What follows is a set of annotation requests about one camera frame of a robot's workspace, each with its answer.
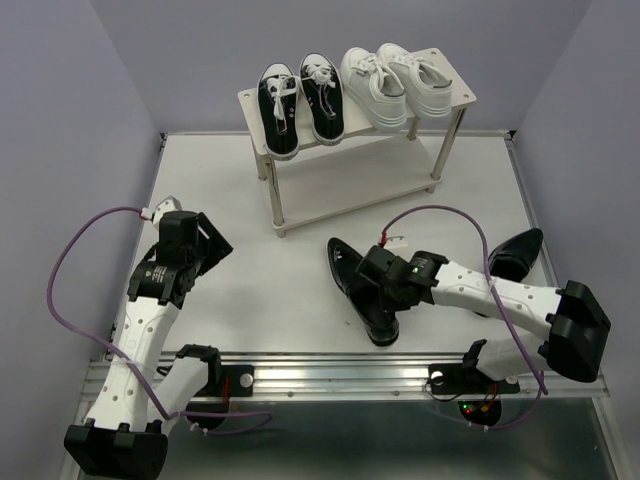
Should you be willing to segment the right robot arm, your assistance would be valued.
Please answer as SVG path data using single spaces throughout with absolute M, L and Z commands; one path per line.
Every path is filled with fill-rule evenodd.
M 530 286 L 487 276 L 431 252 L 418 251 L 404 260 L 379 245 L 367 252 L 356 270 L 380 288 L 387 310 L 405 311 L 426 303 L 506 324 L 509 338 L 477 340 L 460 363 L 436 368 L 438 394 L 483 393 L 527 372 L 553 371 L 582 383 L 598 377 L 611 322 L 582 283 Z

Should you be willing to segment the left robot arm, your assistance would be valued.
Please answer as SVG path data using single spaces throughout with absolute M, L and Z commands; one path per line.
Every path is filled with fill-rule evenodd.
M 158 387 L 165 340 L 187 294 L 233 250 L 203 213 L 170 211 L 154 217 L 159 238 L 129 281 L 122 332 L 101 391 L 64 446 L 87 475 L 155 479 L 168 451 L 168 435 L 199 392 L 215 392 L 223 371 L 217 349 L 187 345 Z

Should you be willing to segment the black canvas sneaker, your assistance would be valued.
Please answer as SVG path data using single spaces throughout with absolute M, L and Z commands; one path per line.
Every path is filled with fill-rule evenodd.
M 283 63 L 269 65 L 257 86 L 257 102 L 265 149 L 276 160 L 288 161 L 299 150 L 296 113 L 299 79 Z
M 314 138 L 325 146 L 339 144 L 345 122 L 342 82 L 335 65 L 322 54 L 310 53 L 301 62 L 300 79 Z

